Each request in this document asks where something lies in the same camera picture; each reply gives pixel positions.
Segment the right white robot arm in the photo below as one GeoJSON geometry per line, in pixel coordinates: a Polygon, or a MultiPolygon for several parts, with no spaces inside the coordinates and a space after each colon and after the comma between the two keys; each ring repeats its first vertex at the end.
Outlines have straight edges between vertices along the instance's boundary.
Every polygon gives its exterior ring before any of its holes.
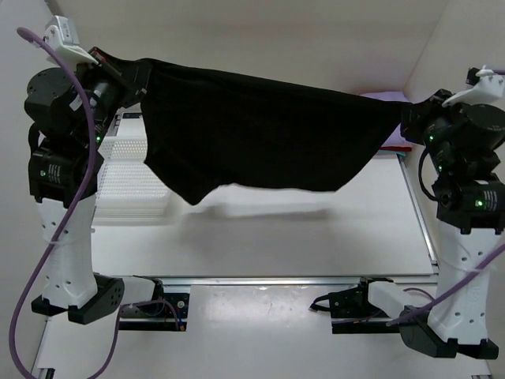
{"type": "Polygon", "coordinates": [[[442,253],[436,296],[415,306],[396,284],[374,280],[355,294],[354,309],[367,317],[383,311],[403,343],[424,355],[496,359],[486,317],[489,266],[504,250],[504,184],[496,175],[504,113],[473,89],[442,89],[404,115],[402,135],[424,146],[437,173],[432,190],[442,253]]]}

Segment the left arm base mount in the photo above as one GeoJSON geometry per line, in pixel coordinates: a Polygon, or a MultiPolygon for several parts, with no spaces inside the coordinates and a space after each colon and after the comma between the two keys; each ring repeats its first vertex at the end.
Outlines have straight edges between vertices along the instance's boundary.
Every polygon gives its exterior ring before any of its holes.
{"type": "Polygon", "coordinates": [[[168,285],[161,279],[150,278],[153,294],[146,300],[130,301],[119,308],[120,331],[185,332],[188,324],[190,289],[188,286],[168,285]]]}

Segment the black t shirt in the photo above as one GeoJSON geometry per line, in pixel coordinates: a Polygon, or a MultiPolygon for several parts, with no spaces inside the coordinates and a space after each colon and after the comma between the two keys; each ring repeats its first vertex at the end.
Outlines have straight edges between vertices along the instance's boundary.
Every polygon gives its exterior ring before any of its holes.
{"type": "Polygon", "coordinates": [[[141,58],[145,164],[191,205],[220,186],[335,192],[411,103],[141,58]]]}

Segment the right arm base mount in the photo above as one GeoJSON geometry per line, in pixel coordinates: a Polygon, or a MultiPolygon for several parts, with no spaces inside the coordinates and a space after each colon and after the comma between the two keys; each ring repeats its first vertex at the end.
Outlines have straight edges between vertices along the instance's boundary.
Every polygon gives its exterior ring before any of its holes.
{"type": "Polygon", "coordinates": [[[354,287],[316,298],[309,309],[330,314],[334,335],[397,334],[398,326],[387,323],[410,303],[409,294],[393,280],[362,277],[354,287]]]}

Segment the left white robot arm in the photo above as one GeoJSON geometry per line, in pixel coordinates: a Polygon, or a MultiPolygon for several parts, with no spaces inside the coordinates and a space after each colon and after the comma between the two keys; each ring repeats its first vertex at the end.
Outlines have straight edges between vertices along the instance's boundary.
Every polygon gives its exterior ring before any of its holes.
{"type": "Polygon", "coordinates": [[[92,62],[73,69],[37,73],[24,102],[32,120],[29,190],[49,249],[46,285],[32,310],[46,316],[66,313],[81,325],[125,304],[148,314],[160,312],[165,304],[158,280],[103,276],[92,267],[92,220],[103,165],[99,147],[116,112],[146,95],[151,67],[98,48],[91,55],[92,62]]]}

